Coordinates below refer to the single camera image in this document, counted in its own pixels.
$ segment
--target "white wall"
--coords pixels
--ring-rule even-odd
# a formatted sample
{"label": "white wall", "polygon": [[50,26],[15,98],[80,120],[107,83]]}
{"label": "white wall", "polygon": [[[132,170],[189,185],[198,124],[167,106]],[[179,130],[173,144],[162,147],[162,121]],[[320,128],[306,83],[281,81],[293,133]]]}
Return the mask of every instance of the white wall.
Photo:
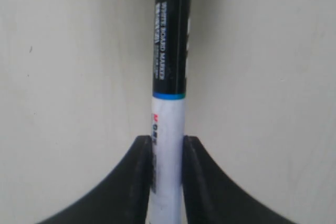
{"label": "white wall", "polygon": [[[0,223],[85,194],[148,134],[154,0],[0,0]],[[336,1],[193,0],[186,132],[302,224],[336,217]]]}

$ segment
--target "blue stripe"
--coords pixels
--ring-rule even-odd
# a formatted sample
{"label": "blue stripe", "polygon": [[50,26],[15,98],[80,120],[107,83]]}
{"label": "blue stripe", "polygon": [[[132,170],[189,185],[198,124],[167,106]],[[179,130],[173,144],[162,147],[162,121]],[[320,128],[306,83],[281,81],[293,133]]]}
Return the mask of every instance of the blue stripe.
{"label": "blue stripe", "polygon": [[162,94],[153,92],[153,96],[162,100],[180,100],[185,98],[185,94]]}

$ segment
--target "beige wall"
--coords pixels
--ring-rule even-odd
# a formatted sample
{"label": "beige wall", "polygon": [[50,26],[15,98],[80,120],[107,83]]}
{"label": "beige wall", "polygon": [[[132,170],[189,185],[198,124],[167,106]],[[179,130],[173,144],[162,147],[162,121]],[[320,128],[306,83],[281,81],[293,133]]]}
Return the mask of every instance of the beige wall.
{"label": "beige wall", "polygon": [[[148,134],[154,0],[0,0],[0,223],[70,204]],[[300,223],[336,217],[336,1],[193,0],[186,111]]]}

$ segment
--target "black curved edge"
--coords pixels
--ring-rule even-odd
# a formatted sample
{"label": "black curved edge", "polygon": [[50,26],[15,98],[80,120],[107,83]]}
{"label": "black curved edge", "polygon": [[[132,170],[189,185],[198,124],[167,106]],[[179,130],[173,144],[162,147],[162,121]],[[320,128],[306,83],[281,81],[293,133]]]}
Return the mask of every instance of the black curved edge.
{"label": "black curved edge", "polygon": [[138,136],[91,192],[41,224],[145,223],[152,177],[150,136]]}
{"label": "black curved edge", "polygon": [[182,180],[189,224],[293,224],[236,185],[197,137],[184,138]]}

